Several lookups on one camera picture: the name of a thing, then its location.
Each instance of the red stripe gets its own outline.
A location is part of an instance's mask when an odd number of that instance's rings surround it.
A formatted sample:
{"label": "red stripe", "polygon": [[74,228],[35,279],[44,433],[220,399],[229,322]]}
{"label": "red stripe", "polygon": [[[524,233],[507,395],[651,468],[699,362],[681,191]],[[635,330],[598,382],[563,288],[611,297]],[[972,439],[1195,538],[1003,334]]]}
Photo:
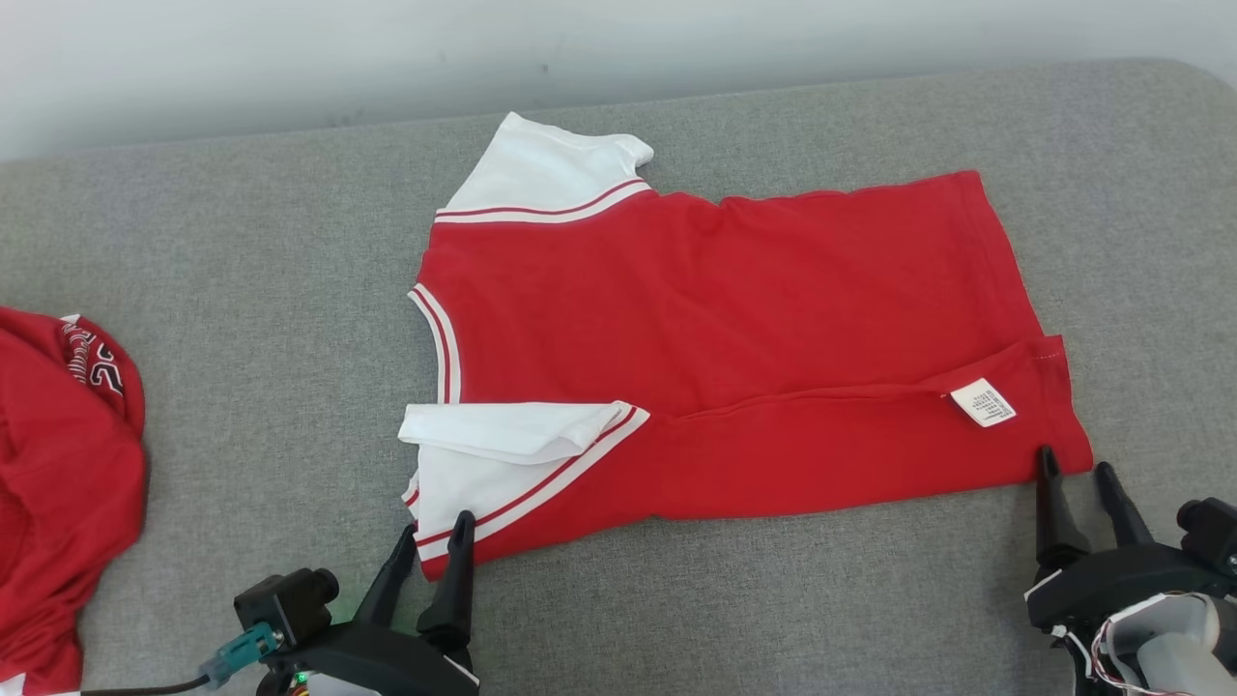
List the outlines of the red stripe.
{"label": "red stripe", "polygon": [[[616,427],[611,428],[610,430],[602,433],[601,436],[597,438],[597,440],[593,445],[589,446],[589,450],[593,450],[594,448],[596,448],[597,443],[601,443],[606,438],[610,438],[611,433],[614,433],[614,431],[618,430],[620,428],[627,425],[627,422],[630,422],[632,419],[632,417],[635,417],[635,415],[636,415],[636,408],[631,407],[627,410],[627,415],[623,417],[623,419],[621,422],[618,422],[618,425],[616,425]],[[494,518],[496,518],[496,517],[506,513],[511,508],[515,508],[516,506],[518,506],[518,504],[523,503],[524,501],[532,498],[533,494],[536,494],[542,488],[546,488],[547,486],[549,486],[549,483],[552,481],[554,481],[555,478],[558,478],[558,476],[560,473],[565,472],[568,467],[570,467],[571,465],[574,465],[576,460],[579,460],[580,457],[588,455],[589,450],[585,450],[584,452],[580,452],[579,455],[576,455],[576,456],[571,457],[570,460],[563,462],[557,470],[554,470],[554,473],[552,473],[548,477],[546,477],[546,481],[543,481],[543,482],[538,483],[537,486],[532,487],[531,490],[528,490],[527,493],[524,493],[520,498],[516,498],[515,501],[507,503],[506,506],[499,508],[497,511],[490,513],[489,516],[485,516],[484,518],[476,520],[476,527],[481,527],[482,524],[492,520]],[[432,543],[438,541],[440,539],[447,539],[450,535],[452,535],[452,530],[440,532],[440,533],[438,533],[438,534],[435,534],[433,537],[427,537],[426,539],[422,539],[421,541],[417,541],[417,546],[424,546],[426,544],[432,544]]]}
{"label": "red stripe", "polygon": [[437,219],[437,218],[447,218],[447,216],[453,216],[454,218],[454,216],[460,216],[460,215],[480,215],[480,214],[484,214],[484,213],[533,213],[533,214],[537,214],[537,215],[565,215],[567,213],[576,213],[579,210],[583,210],[583,209],[588,208],[589,205],[596,205],[606,195],[610,195],[611,193],[614,193],[615,190],[618,190],[620,188],[627,188],[628,185],[631,185],[633,183],[643,183],[643,182],[644,182],[644,179],[642,179],[642,178],[633,178],[631,180],[625,180],[625,182],[620,183],[618,185],[611,188],[610,190],[606,190],[601,195],[597,195],[593,200],[589,200],[588,203],[585,203],[583,205],[576,205],[574,208],[567,208],[565,210],[538,210],[536,208],[484,208],[484,209],[480,209],[480,210],[447,210],[447,211],[438,213],[437,215],[434,215],[434,218]]}
{"label": "red stripe", "polygon": [[426,295],[422,294],[416,286],[413,286],[412,291],[417,293],[417,297],[421,297],[422,305],[426,307],[426,310],[429,312],[430,316],[433,316],[434,325],[438,328],[438,339],[439,339],[438,341],[443,345],[443,376],[444,376],[443,404],[450,404],[452,403],[452,346],[447,341],[447,330],[443,329],[443,321],[439,320],[438,313],[434,312],[434,305],[426,299]]}

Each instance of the black cable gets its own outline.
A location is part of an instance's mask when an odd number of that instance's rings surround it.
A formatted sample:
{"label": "black cable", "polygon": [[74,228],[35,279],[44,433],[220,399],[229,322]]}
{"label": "black cable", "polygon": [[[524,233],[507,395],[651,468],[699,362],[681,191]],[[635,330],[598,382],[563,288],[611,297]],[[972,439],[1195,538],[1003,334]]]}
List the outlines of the black cable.
{"label": "black cable", "polygon": [[210,681],[210,676],[202,675],[193,681],[173,684],[172,686],[150,686],[146,689],[94,689],[92,691],[83,691],[82,696],[168,696],[171,694],[193,691],[199,686],[205,686],[208,681]]}

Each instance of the white tag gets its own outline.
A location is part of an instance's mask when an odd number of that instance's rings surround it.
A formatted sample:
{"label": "white tag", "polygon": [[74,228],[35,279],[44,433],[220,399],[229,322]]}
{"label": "white tag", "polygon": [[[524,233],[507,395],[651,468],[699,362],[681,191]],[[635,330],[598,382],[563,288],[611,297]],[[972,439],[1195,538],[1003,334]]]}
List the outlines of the white tag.
{"label": "white tag", "polygon": [[997,394],[997,391],[983,378],[961,389],[955,389],[949,396],[954,398],[954,402],[957,402],[966,415],[971,417],[971,420],[983,428],[991,428],[1018,415],[1013,407]]}

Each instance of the white sleeve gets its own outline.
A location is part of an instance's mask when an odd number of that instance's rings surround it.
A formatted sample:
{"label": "white sleeve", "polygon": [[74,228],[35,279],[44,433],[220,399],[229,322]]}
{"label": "white sleeve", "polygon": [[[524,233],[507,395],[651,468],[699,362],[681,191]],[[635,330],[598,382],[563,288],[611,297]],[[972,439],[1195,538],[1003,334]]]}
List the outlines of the white sleeve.
{"label": "white sleeve", "polygon": [[635,135],[576,135],[507,114],[473,173],[439,214],[571,210],[640,180],[636,167],[652,158],[653,148]]}

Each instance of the gray cushion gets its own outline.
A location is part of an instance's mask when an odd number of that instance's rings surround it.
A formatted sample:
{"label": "gray cushion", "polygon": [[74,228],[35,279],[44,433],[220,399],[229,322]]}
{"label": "gray cushion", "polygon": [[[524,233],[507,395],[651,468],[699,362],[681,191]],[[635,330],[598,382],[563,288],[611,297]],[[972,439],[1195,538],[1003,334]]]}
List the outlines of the gray cushion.
{"label": "gray cushion", "polygon": [[[1152,530],[1175,543],[1188,498],[1237,502],[1237,93],[1218,80],[1123,61],[532,115],[637,134],[656,188],[714,199],[980,169]],[[270,574],[332,569],[336,614],[355,608],[408,519],[403,405],[434,396],[404,292],[499,120],[0,167],[0,303],[83,312],[146,383],[147,525],[82,617],[88,686],[192,677]],[[1089,481],[1069,491],[1111,540]],[[494,695],[1064,692],[1069,660],[1022,603],[1033,498],[653,520],[486,565],[477,673]],[[428,597],[408,582],[402,627]]]}

